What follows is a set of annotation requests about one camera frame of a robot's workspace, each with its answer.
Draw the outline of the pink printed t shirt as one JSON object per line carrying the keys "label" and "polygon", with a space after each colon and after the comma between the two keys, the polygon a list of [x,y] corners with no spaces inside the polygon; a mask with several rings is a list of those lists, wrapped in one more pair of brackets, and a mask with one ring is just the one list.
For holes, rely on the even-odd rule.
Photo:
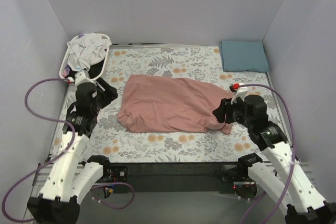
{"label": "pink printed t shirt", "polygon": [[185,78],[133,74],[125,84],[118,121],[132,133],[218,130],[232,126],[213,115],[232,94],[214,84]]}

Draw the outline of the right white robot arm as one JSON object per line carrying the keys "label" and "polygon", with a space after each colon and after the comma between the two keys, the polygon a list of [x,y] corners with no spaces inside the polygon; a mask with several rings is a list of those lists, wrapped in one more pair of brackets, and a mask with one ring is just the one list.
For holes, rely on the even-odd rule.
{"label": "right white robot arm", "polygon": [[231,99],[222,99],[213,111],[218,122],[244,126],[249,138],[271,162],[273,174],[255,153],[239,158],[239,170],[258,184],[274,202],[273,215],[281,210],[286,223],[335,223],[335,203],[317,191],[296,158],[294,140],[270,121],[267,105],[259,95],[249,95],[248,85],[230,86]]}

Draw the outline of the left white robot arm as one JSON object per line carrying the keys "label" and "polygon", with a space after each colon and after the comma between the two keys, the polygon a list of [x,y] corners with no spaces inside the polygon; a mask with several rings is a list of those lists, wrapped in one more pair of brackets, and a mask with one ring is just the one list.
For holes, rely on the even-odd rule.
{"label": "left white robot arm", "polygon": [[108,158],[93,158],[79,175],[77,166],[97,125],[101,109],[118,97],[103,79],[93,80],[86,70],[75,74],[76,100],[68,108],[61,145],[45,184],[27,208],[37,223],[76,223],[80,204],[94,183],[108,173]]}

